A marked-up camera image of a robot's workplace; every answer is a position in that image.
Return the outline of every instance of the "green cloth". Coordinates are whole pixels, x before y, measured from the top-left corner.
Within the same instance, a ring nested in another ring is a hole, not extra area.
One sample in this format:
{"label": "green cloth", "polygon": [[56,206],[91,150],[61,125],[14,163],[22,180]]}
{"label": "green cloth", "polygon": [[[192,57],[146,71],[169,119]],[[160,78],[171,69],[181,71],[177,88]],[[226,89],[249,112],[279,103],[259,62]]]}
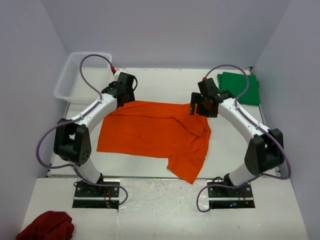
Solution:
{"label": "green cloth", "polygon": [[[249,89],[239,98],[240,104],[255,105],[260,104],[259,82],[255,75],[248,75]],[[242,93],[247,85],[246,77],[243,74],[223,72],[218,74],[219,90],[228,90],[235,97]]]}

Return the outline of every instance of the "laundry basket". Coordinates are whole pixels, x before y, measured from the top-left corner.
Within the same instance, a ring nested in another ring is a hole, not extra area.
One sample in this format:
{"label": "laundry basket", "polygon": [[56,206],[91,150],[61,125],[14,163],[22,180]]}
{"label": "laundry basket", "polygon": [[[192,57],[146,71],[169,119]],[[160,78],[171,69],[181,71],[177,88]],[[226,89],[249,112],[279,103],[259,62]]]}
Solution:
{"label": "laundry basket", "polygon": [[[89,54],[99,54],[112,60],[112,56],[102,52],[73,52],[69,55],[63,71],[54,90],[54,96],[64,99],[73,104],[91,104],[98,98],[98,94],[93,91],[82,79],[79,71],[81,60]],[[97,88],[103,90],[110,82],[111,70],[109,63],[98,56],[87,58],[82,64],[82,72],[87,81]]]}

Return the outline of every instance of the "white table surface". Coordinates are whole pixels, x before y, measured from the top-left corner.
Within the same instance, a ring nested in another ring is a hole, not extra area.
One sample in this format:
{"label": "white table surface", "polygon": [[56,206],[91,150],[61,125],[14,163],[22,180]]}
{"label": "white table surface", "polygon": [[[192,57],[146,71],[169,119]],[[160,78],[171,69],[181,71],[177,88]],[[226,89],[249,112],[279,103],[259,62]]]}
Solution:
{"label": "white table surface", "polygon": [[[207,69],[162,69],[162,68],[127,68],[127,73],[135,75],[138,87],[134,92],[136,100],[162,103],[186,104],[191,100],[192,92],[199,92],[197,83],[208,72]],[[218,85],[217,74],[223,72],[241,73],[239,70],[215,70],[209,77]],[[83,94],[88,90],[85,85],[77,89]],[[66,118],[71,118],[87,107],[85,104],[70,104]],[[259,107],[243,106],[258,121],[262,121]],[[223,117],[208,118],[211,128],[209,149],[204,165],[198,178],[214,178],[224,176],[244,162],[247,143],[238,131]],[[96,168],[110,177],[148,177],[176,178],[167,169],[167,158],[135,156],[121,153],[97,152],[98,137],[102,122],[90,135],[92,153],[91,159]],[[53,165],[65,164],[59,156],[54,156]],[[52,169],[51,176],[75,176],[72,168]]]}
{"label": "white table surface", "polygon": [[[74,240],[308,240],[290,180],[252,182],[256,208],[197,210],[206,181],[126,179],[129,197],[115,209],[72,208],[73,178],[38,178],[22,230],[46,211],[72,217]],[[200,207],[208,207],[208,192]]]}

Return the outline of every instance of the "gray wall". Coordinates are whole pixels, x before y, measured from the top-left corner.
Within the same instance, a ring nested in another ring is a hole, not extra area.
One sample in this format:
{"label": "gray wall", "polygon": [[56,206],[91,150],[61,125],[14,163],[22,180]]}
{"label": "gray wall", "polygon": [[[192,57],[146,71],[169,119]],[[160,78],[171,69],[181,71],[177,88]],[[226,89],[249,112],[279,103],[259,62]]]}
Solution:
{"label": "gray wall", "polygon": [[291,181],[311,240],[320,239],[319,11],[318,0],[292,0],[254,67],[266,122],[284,133]]}
{"label": "gray wall", "polygon": [[[0,3],[0,238],[20,232],[37,176],[40,135],[61,117],[53,96],[67,53],[40,0]],[[53,139],[43,145],[48,162]]]}
{"label": "gray wall", "polygon": [[124,67],[253,66],[290,0],[42,0],[69,52]]}

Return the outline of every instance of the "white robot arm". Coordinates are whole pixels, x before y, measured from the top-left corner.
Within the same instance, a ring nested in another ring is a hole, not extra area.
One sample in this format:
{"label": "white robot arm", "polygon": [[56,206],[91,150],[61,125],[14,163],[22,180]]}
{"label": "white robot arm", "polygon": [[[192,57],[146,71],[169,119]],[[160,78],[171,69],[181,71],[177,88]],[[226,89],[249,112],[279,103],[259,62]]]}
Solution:
{"label": "white robot arm", "polygon": [[[90,133],[108,114],[119,106],[135,100],[132,88],[135,76],[125,73],[124,69],[116,72],[114,76],[115,81],[102,91],[102,98],[98,98],[82,113],[72,118],[72,120],[80,119],[79,121],[58,127],[55,134],[54,153],[74,164],[77,172],[91,183],[97,183],[102,174],[90,159]],[[198,86],[200,93],[192,93],[189,113],[194,114],[196,110],[197,114],[207,117],[217,117],[220,114],[248,143],[244,163],[224,177],[225,184],[239,186],[284,162],[283,155],[273,141],[255,126],[272,134],[283,146],[283,136],[278,129],[270,130],[239,104],[235,105],[234,96],[228,91],[220,92],[212,78],[199,82]],[[97,102],[98,106],[82,117]],[[240,110],[251,122],[240,114]],[[68,120],[62,118],[59,123],[66,121]]]}
{"label": "white robot arm", "polygon": [[[90,159],[90,133],[108,114],[135,100],[132,88],[134,79],[135,76],[127,74],[124,69],[118,69],[114,74],[114,82],[102,91],[101,98],[71,118],[80,120],[56,129],[54,153],[74,165],[76,172],[90,183],[96,184],[101,179],[101,173]],[[94,110],[86,114],[95,105]],[[69,121],[62,118],[58,124]]]}
{"label": "white robot arm", "polygon": [[240,186],[284,162],[281,150],[269,137],[273,137],[283,147],[283,135],[280,130],[271,130],[258,122],[235,102],[235,97],[229,91],[219,91],[212,78],[205,78],[198,83],[198,87],[200,93],[193,92],[191,95],[189,113],[193,115],[196,110],[197,114],[212,118],[220,114],[248,143],[244,163],[225,175],[223,184]]}

